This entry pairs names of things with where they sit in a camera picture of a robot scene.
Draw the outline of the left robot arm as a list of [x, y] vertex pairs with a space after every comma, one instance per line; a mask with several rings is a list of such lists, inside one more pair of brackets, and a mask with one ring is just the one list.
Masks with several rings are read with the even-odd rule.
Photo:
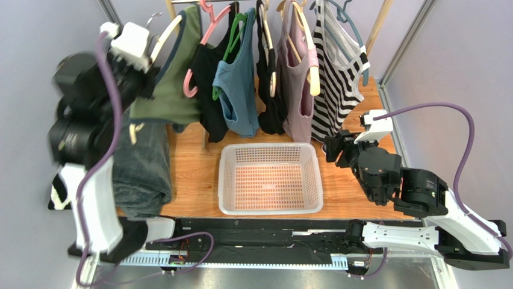
[[79, 52], [57, 67], [54, 83], [62, 92], [57, 119], [48, 137], [76, 227], [70, 256], [99, 255], [119, 263], [145, 244], [170, 238], [170, 217], [121, 217], [114, 204], [111, 150], [121, 126], [114, 121], [113, 102], [96, 57]]

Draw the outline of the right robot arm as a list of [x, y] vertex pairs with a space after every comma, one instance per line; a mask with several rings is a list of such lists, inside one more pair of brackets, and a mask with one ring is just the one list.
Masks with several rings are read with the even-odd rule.
[[425, 223], [409, 228], [351, 220], [342, 241], [345, 253], [395, 247], [440, 257], [463, 270], [509, 268], [500, 240], [459, 208], [453, 191], [436, 174], [405, 168], [399, 155], [377, 141], [358, 142], [347, 130], [326, 137], [324, 148], [326, 161], [349, 168], [370, 202], [392, 203], [395, 211]]

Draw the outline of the green tank top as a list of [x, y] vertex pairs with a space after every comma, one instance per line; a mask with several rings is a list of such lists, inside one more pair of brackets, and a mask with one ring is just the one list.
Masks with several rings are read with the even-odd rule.
[[178, 15], [183, 17], [177, 27], [179, 33], [166, 62], [160, 67], [153, 98], [136, 99], [130, 108], [129, 124], [169, 123], [176, 132], [183, 132], [187, 125], [200, 119], [198, 101], [186, 97], [182, 88], [196, 47], [203, 37], [200, 7], [190, 4]]

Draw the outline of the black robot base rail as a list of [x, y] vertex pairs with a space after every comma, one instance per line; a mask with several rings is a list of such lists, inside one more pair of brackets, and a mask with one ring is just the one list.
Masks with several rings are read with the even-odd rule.
[[193, 266], [247, 269], [346, 270], [363, 275], [383, 249], [352, 244], [356, 224], [348, 220], [197, 219], [177, 220], [180, 241], [148, 243], [125, 258], [126, 266], [181, 270]]

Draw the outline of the cream wooden hanger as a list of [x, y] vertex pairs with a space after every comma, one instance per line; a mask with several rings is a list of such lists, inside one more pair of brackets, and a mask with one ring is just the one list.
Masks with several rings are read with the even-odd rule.
[[[171, 23], [167, 26], [167, 28], [163, 31], [162, 34], [158, 37], [157, 41], [155, 42], [155, 45], [153, 47], [153, 50], [150, 54], [150, 60], [151, 63], [154, 64], [163, 45], [171, 35], [171, 33], [178, 27], [180, 22], [182, 21], [182, 16], [178, 15], [176, 16]], [[145, 126], [145, 123], [130, 123], [129, 124], [129, 139], [132, 145], [137, 143], [137, 133], [143, 129]]]

